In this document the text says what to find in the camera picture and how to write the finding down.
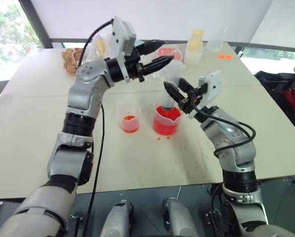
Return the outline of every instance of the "red liquid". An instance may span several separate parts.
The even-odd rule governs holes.
[[[135,116],[133,116],[133,115],[129,115],[129,116],[126,116],[123,118],[121,127],[124,132],[133,133],[139,129],[139,120],[135,119],[132,122],[128,122],[134,118],[135,118]]]
[[[159,106],[157,109],[157,112],[166,118],[171,119],[172,121],[175,121],[179,116],[181,116],[180,111],[174,107],[171,111],[163,110],[161,106]],[[176,123],[171,126],[164,125],[160,123],[155,117],[154,117],[154,129],[157,133],[160,135],[172,135],[176,132],[176,129],[178,127],[179,123]]]

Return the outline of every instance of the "white table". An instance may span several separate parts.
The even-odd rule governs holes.
[[[231,54],[228,45],[224,45],[223,50]],[[35,86],[33,79],[28,78],[33,71],[42,71],[38,64],[35,64],[35,70],[32,67],[25,70],[25,65],[32,61],[26,59],[0,97],[0,198],[26,197],[46,181],[47,162],[57,132],[62,127],[67,101],[67,92],[61,90],[56,80],[62,80],[67,89],[73,81],[73,77],[61,73],[61,68],[51,68],[52,73],[45,72],[45,75],[48,74],[45,81],[51,81],[51,74],[58,77],[53,79],[54,87],[47,95],[47,91],[41,89],[47,88],[40,81],[41,75],[37,75]],[[257,131],[254,139],[257,178],[295,175],[295,128],[288,118],[258,81],[253,80],[254,77],[238,58],[225,61],[216,56],[213,61],[212,58],[211,63],[216,63],[216,66],[213,68],[210,64],[210,67],[213,70],[225,67],[226,75],[216,104]],[[42,65],[46,62],[49,62],[46,58],[41,60]],[[239,72],[232,72],[237,67]],[[184,71],[185,78],[191,74],[188,70]],[[103,192],[221,182],[220,165],[200,124],[183,116],[177,132],[170,139],[158,135],[152,128],[152,121],[154,104],[163,91],[162,83],[156,80],[155,85],[148,80],[139,86],[135,83],[116,84],[103,98],[106,137],[97,190]],[[134,134],[124,133],[116,119],[118,102],[128,99],[137,101],[142,109],[141,126]],[[101,126],[99,115],[93,133],[95,161],[101,142]],[[91,180],[79,187],[78,193],[92,191],[95,169],[96,165]]]

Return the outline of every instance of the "black cable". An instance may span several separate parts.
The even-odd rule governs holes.
[[[219,186],[215,189],[215,191],[212,194],[212,198],[211,198],[211,220],[212,220],[212,225],[213,225],[213,233],[215,235],[215,233],[217,233],[220,237],[224,237],[224,234],[222,234],[220,232],[220,230],[218,229],[216,222],[215,222],[215,218],[214,218],[214,198],[217,194],[217,192],[222,188],[223,183],[220,183]]]
[[[82,53],[80,55],[80,59],[78,62],[78,67],[80,67],[80,65],[82,64],[82,59],[84,57],[84,52],[86,51],[86,48],[88,46],[88,44],[90,43],[90,41],[92,40],[92,38],[94,37],[95,34],[97,34],[100,30],[102,30],[103,28],[105,28],[106,26],[110,25],[113,23],[113,19],[110,21],[107,21],[106,23],[104,23],[103,25],[101,25],[98,29],[96,29],[94,32],[92,32],[92,34],[89,36],[89,38],[87,39],[84,48],[82,50]]]
[[[247,143],[251,142],[251,141],[255,138],[255,136],[256,136],[256,131],[255,131],[255,129],[253,129],[253,128],[252,128],[251,126],[249,126],[248,124],[243,123],[243,122],[238,122],[240,125],[243,125],[243,126],[249,128],[249,129],[252,131],[252,135],[251,135],[251,136],[250,136],[249,133],[248,133],[245,129],[243,129],[241,126],[239,126],[239,125],[237,125],[237,124],[235,124],[235,123],[233,123],[233,122],[230,122],[230,121],[228,121],[228,120],[225,120],[225,119],[222,119],[222,118],[218,118],[218,117],[215,117],[215,116],[209,115],[209,114],[207,114],[207,113],[202,112],[201,110],[199,110],[199,109],[197,108],[196,104],[195,104],[195,97],[196,97],[195,94],[193,94],[193,95],[191,96],[191,106],[192,106],[192,107],[193,107],[193,108],[194,108],[199,114],[201,114],[201,115],[204,116],[204,117],[211,118],[211,119],[214,119],[214,120],[217,120],[217,121],[220,121],[220,122],[223,122],[223,123],[227,123],[227,124],[229,124],[229,125],[232,125],[232,126],[236,127],[237,129],[241,130],[241,131],[247,136],[247,140],[245,140],[245,141],[243,141],[243,142],[236,143],[236,144],[232,144],[232,145],[229,145],[229,146],[225,146],[225,147],[221,147],[221,148],[216,149],[216,150],[214,151],[214,155],[215,155],[216,157],[218,157],[218,153],[219,153],[220,151],[223,151],[223,150],[226,150],[226,149],[230,149],[230,148],[235,148],[235,147],[242,146],[242,145],[244,145],[244,144],[247,144]]]
[[[92,38],[94,37],[94,35],[97,34],[100,30],[102,30],[103,28],[105,28],[106,26],[108,26],[110,24],[113,24],[113,19],[106,22],[106,23],[104,23],[103,25],[101,25],[98,29],[96,29],[94,32],[92,32],[92,34],[89,36],[86,43],[84,44],[84,48],[82,50],[82,53],[81,53],[81,56],[80,56],[80,59],[79,59],[79,62],[78,62],[78,67],[80,67],[80,65],[82,64],[82,60],[83,60],[83,56],[84,56],[84,53],[86,51],[86,48],[87,48],[88,44],[90,43],[90,41],[92,40]],[[102,110],[102,139],[101,139],[101,146],[100,146],[100,153],[99,153],[99,159],[98,159],[96,175],[95,175],[95,178],[94,178],[94,184],[93,184],[93,188],[92,188],[92,194],[91,194],[91,198],[90,198],[90,202],[89,202],[87,216],[86,216],[85,221],[84,221],[84,229],[83,229],[83,233],[82,233],[84,237],[86,237],[86,234],[87,234],[87,229],[88,229],[89,219],[90,219],[90,215],[91,215],[93,200],[94,200],[94,196],[95,196],[95,193],[96,193],[96,187],[97,187],[98,175],[99,175],[99,169],[100,169],[100,163],[101,163],[101,157],[102,157],[102,150],[103,150],[103,142],[104,142],[104,109],[103,109],[102,104],[101,104],[101,110]],[[92,145],[91,145],[91,153],[93,153],[93,150],[94,150],[94,144],[92,143]]]

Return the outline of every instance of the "white panel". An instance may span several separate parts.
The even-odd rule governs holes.
[[[138,39],[204,40],[228,22],[226,41],[250,42],[271,0],[32,0],[51,38],[88,38],[115,15],[129,21]]]
[[[273,0],[251,43],[295,48],[295,0]]]

